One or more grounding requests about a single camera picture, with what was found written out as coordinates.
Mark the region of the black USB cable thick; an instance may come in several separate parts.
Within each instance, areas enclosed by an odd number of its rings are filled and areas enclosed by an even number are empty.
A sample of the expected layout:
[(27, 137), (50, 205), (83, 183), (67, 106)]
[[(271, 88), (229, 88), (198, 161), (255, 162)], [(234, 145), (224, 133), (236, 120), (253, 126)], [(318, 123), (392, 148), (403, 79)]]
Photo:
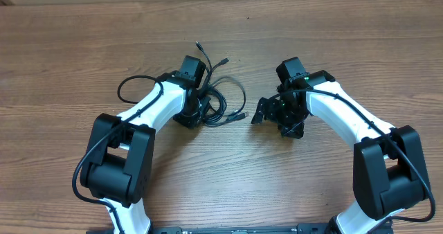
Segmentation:
[[(241, 90), (243, 97), (242, 106), (239, 109), (236, 109), (235, 111), (228, 114), (226, 113), (226, 110), (228, 109), (226, 97), (223, 95), (222, 92), (216, 89), (216, 87), (223, 82), (231, 82), (237, 85)], [(220, 127), (228, 123), (243, 120), (248, 116), (248, 112), (244, 111), (244, 107), (246, 106), (245, 88), (238, 80), (231, 76), (222, 76), (220, 78), (217, 78), (212, 84), (208, 85), (208, 88), (204, 92), (204, 95), (214, 97), (219, 103), (219, 107), (217, 109), (215, 109), (211, 104), (208, 105), (209, 110), (211, 110), (212, 113), (206, 114), (202, 119), (203, 124), (205, 124), (206, 126)]]

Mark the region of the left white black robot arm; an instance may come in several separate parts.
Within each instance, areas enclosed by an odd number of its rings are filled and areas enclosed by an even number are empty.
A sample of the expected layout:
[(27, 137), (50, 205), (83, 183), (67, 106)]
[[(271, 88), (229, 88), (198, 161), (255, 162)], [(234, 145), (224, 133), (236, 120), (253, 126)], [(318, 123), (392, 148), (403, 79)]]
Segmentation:
[(149, 233), (143, 195), (156, 134), (171, 118), (188, 128), (198, 124), (208, 102), (197, 91), (205, 70), (200, 59), (187, 55), (179, 70), (154, 78), (154, 88), (132, 108), (95, 119), (72, 189), (82, 201), (106, 207), (110, 233)]

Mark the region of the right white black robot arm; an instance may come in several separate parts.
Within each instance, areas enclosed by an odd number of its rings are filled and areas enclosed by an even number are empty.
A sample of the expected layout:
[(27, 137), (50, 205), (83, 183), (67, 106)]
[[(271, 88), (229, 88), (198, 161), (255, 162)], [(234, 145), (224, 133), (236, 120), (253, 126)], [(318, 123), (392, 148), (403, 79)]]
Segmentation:
[(282, 61), (277, 94), (260, 98), (251, 120), (276, 123), (282, 136), (302, 138), (305, 120), (328, 124), (353, 152), (354, 202), (327, 223), (297, 224), (297, 233), (392, 233), (395, 220), (433, 219), (431, 191), (419, 134), (394, 127), (362, 107), (325, 70), (309, 73), (298, 57)]

